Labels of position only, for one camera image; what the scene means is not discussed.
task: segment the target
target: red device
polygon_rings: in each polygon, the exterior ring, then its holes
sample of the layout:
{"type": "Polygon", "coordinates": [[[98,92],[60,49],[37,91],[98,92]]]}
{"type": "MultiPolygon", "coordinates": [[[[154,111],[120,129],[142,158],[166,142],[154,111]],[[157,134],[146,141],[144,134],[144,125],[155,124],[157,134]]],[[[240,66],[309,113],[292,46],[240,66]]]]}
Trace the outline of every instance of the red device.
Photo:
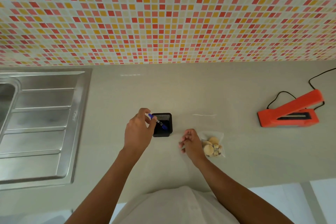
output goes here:
{"type": "Polygon", "coordinates": [[[314,109],[305,109],[311,105],[321,103],[321,91],[312,90],[297,99],[276,109],[266,109],[258,112],[260,125],[264,128],[277,126],[308,127],[319,123],[314,109]]]}

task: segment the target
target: sink drainboard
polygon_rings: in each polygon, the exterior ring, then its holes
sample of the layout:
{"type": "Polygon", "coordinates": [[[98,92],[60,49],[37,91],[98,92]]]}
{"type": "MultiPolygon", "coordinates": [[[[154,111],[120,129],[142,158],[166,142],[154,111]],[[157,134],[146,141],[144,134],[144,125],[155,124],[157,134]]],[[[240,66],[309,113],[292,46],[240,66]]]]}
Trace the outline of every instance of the sink drainboard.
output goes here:
{"type": "Polygon", "coordinates": [[[73,181],[90,77],[0,71],[0,190],[73,181]]]}

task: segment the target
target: tile wall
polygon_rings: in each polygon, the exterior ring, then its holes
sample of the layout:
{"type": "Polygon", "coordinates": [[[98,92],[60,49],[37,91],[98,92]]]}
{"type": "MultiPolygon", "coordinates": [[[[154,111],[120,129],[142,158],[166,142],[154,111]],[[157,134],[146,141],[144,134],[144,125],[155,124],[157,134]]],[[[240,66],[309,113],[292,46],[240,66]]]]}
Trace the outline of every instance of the tile wall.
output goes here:
{"type": "Polygon", "coordinates": [[[0,65],[335,59],[336,0],[0,0],[0,65]]]}

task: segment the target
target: pen holder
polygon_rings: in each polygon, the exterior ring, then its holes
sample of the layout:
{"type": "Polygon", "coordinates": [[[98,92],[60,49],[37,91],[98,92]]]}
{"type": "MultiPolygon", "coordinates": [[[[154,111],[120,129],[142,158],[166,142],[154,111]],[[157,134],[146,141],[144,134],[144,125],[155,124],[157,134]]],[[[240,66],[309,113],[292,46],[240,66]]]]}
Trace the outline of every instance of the pen holder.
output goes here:
{"type": "Polygon", "coordinates": [[[156,124],[153,137],[168,137],[173,132],[173,121],[171,113],[152,113],[159,121],[166,125],[167,130],[163,129],[160,124],[156,124]]]}

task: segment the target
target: white shirt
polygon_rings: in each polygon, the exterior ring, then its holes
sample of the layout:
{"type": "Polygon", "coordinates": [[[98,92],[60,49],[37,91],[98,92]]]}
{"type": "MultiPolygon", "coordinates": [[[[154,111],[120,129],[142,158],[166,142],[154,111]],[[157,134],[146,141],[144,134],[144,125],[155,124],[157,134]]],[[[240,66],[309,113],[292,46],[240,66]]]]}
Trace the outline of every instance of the white shirt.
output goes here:
{"type": "Polygon", "coordinates": [[[211,193],[187,186],[164,189],[129,201],[112,224],[239,224],[211,193]]]}

